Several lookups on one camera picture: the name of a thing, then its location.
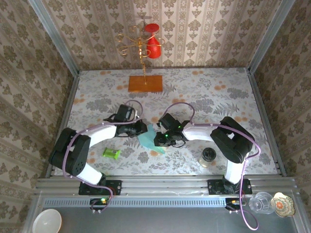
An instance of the orange wooden block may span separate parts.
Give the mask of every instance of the orange wooden block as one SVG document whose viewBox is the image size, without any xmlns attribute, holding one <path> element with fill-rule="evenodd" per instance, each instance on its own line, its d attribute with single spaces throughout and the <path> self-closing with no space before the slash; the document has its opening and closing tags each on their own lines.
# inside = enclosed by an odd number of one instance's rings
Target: orange wooden block
<svg viewBox="0 0 311 233">
<path fill-rule="evenodd" d="M 130 76 L 128 92 L 162 92 L 162 75 Z"/>
</svg>

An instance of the teal cloth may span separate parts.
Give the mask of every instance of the teal cloth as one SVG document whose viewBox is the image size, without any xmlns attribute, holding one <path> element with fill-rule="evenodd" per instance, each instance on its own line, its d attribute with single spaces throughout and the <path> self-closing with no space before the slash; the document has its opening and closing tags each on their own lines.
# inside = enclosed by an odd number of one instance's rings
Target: teal cloth
<svg viewBox="0 0 311 233">
<path fill-rule="evenodd" d="M 152 125 L 148 125 L 148 132 L 145 132 L 141 135 L 138 135 L 138 140 L 140 144 L 144 147 L 147 147 L 149 149 L 152 149 L 156 152 L 159 152 L 161 154 L 165 154 L 165 151 L 162 147 L 156 147 L 154 143 L 154 138 L 156 137 L 156 132 Z"/>
</svg>

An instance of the decorative plate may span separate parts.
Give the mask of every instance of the decorative plate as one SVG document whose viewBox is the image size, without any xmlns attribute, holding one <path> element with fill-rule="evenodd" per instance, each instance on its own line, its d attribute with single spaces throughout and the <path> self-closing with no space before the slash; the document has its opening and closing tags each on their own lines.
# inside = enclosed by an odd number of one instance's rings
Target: decorative plate
<svg viewBox="0 0 311 233">
<path fill-rule="evenodd" d="M 271 205 L 280 217 L 293 216 L 295 214 L 293 199 L 283 193 L 276 193 L 271 199 Z"/>
</svg>

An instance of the white bowl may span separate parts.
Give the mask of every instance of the white bowl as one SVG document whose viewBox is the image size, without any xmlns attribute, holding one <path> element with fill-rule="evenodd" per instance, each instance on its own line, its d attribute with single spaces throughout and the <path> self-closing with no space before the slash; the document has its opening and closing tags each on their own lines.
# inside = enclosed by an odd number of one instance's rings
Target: white bowl
<svg viewBox="0 0 311 233">
<path fill-rule="evenodd" d="M 38 215 L 33 224 L 33 233 L 58 233 L 62 217 L 55 209 L 48 209 Z"/>
</svg>

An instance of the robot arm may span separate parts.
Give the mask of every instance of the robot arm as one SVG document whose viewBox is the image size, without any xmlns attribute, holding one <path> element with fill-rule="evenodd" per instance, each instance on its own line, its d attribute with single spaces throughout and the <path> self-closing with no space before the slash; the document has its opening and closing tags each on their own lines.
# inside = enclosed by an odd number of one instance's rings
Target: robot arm
<svg viewBox="0 0 311 233">
<path fill-rule="evenodd" d="M 224 117 L 220 123 L 220 126 L 228 126 L 254 139 L 246 129 L 231 117 Z M 227 158 L 225 180 L 231 184 L 237 184 L 240 181 L 245 158 L 253 146 L 248 139 L 222 127 L 212 128 L 210 124 L 193 125 L 189 121 L 180 123 L 168 113 L 159 120 L 158 126 L 167 131 L 156 133 L 154 139 L 156 146 L 174 146 L 178 140 L 184 142 L 192 140 L 215 142 Z"/>
<path fill-rule="evenodd" d="M 147 132 L 147 126 L 142 120 L 130 122 L 130 117 L 134 112 L 134 108 L 122 104 L 116 114 L 104 120 L 102 127 L 88 130 L 84 134 L 79 135 L 70 148 L 66 161 L 66 172 L 90 184 L 104 186 L 106 176 L 86 162 L 88 150 L 101 141 L 118 137 L 123 133 L 129 137 L 134 137 Z M 118 124 L 119 122 L 129 123 L 120 125 Z M 70 128 L 65 128 L 61 132 L 49 157 L 50 164 L 62 169 L 67 147 L 76 134 L 77 132 Z"/>
</svg>

